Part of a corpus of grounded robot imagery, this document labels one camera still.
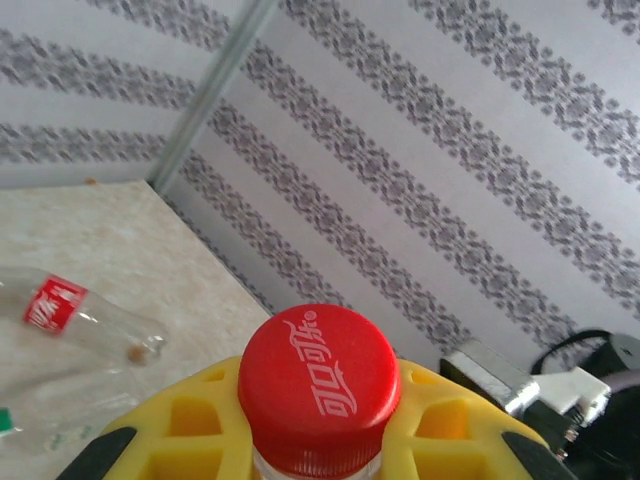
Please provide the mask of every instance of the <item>table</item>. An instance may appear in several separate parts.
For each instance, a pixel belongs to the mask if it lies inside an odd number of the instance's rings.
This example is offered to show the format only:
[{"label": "table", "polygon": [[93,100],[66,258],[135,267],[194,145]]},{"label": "table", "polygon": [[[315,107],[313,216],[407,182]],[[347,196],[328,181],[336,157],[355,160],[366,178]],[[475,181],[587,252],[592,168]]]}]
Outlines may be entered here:
[{"label": "table", "polygon": [[[135,371],[147,396],[241,354],[268,318],[145,182],[0,191],[0,229],[0,266],[54,272],[170,329],[160,362]],[[6,342],[0,378],[43,368]],[[54,479],[83,446],[3,460],[0,480]]]}]

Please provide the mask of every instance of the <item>plastic bottle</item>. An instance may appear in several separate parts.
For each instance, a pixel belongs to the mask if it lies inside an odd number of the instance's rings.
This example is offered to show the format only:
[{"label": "plastic bottle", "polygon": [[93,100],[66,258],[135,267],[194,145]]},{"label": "plastic bottle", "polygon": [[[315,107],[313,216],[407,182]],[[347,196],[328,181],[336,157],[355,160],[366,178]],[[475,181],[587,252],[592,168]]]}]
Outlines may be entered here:
[{"label": "plastic bottle", "polygon": [[168,338],[158,321],[36,268],[0,267],[0,314],[124,364],[152,363]]},{"label": "plastic bottle", "polygon": [[399,365],[382,332],[336,305],[274,316],[240,363],[238,399],[265,480],[373,479],[400,394]]},{"label": "plastic bottle", "polygon": [[0,457],[52,452],[90,439],[141,395],[127,369],[49,372],[0,393]]}]

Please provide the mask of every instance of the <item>patterned wallpaper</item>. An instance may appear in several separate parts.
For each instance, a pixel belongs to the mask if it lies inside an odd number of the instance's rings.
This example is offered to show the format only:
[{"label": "patterned wallpaper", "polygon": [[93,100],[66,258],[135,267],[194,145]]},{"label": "patterned wallpaper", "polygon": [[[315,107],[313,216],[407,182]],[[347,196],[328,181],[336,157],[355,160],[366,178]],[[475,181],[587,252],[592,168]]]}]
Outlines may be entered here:
[{"label": "patterned wallpaper", "polygon": [[3,1],[0,188],[144,178],[241,7]]},{"label": "patterned wallpaper", "polygon": [[349,305],[431,367],[640,336],[639,16],[283,1],[166,199],[268,308]]}]

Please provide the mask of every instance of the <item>gray floral stripe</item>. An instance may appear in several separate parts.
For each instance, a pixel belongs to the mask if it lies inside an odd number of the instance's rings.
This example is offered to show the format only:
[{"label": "gray floral stripe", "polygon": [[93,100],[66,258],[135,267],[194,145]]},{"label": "gray floral stripe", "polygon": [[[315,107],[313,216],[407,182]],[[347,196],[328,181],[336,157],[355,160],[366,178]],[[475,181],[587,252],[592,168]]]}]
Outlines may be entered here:
[{"label": "gray floral stripe", "polygon": [[[270,48],[258,44],[248,55],[243,70],[540,346],[556,343],[576,328],[571,318]],[[236,128],[250,130],[245,125]]]},{"label": "gray floral stripe", "polygon": [[594,157],[640,191],[640,119],[487,0],[410,0],[454,42],[521,92]]},{"label": "gray floral stripe", "polygon": [[229,33],[229,19],[194,0],[80,0],[210,52]]},{"label": "gray floral stripe", "polygon": [[602,289],[640,319],[635,253],[335,2],[281,8]]},{"label": "gray floral stripe", "polygon": [[180,175],[224,218],[269,265],[307,302],[349,306],[300,252],[282,238],[244,198],[207,164],[192,153]]},{"label": "gray floral stripe", "polygon": [[0,124],[0,163],[151,162],[164,143],[135,132]]},{"label": "gray floral stripe", "polygon": [[178,110],[195,92],[187,79],[0,29],[0,81]]},{"label": "gray floral stripe", "polygon": [[275,308],[273,305],[267,300],[264,294],[247,278],[245,274],[243,274],[238,268],[229,260],[229,257],[220,252],[220,249],[216,247],[213,243],[213,240],[209,238],[202,230],[200,230],[195,222],[189,218],[189,216],[181,210],[178,205],[169,200],[168,198],[164,198],[164,201],[171,207],[171,209],[175,212],[176,215],[180,217],[180,219],[187,225],[193,233],[200,239],[200,241],[216,256],[218,260],[220,260],[225,267],[242,283],[242,285],[251,292],[256,300],[260,302],[260,304],[271,314],[275,312]]},{"label": "gray floral stripe", "polygon": [[222,102],[210,125],[434,345],[446,350],[470,337],[460,320],[448,313],[387,251],[376,245],[362,226],[351,220],[232,105]]},{"label": "gray floral stripe", "polygon": [[638,0],[588,0],[587,5],[601,13],[611,25],[619,25],[625,35],[640,45],[640,2]]}]

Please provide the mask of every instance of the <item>red bottle cap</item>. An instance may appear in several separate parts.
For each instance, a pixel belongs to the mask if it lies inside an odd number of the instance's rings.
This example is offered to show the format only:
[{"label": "red bottle cap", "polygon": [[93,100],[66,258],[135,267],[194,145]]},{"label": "red bottle cap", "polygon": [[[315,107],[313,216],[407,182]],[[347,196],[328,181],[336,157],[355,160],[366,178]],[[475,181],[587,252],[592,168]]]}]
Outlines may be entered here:
[{"label": "red bottle cap", "polygon": [[362,315],[301,305],[253,335],[238,396],[267,463],[289,475],[339,479],[380,452],[400,371],[387,339]]}]

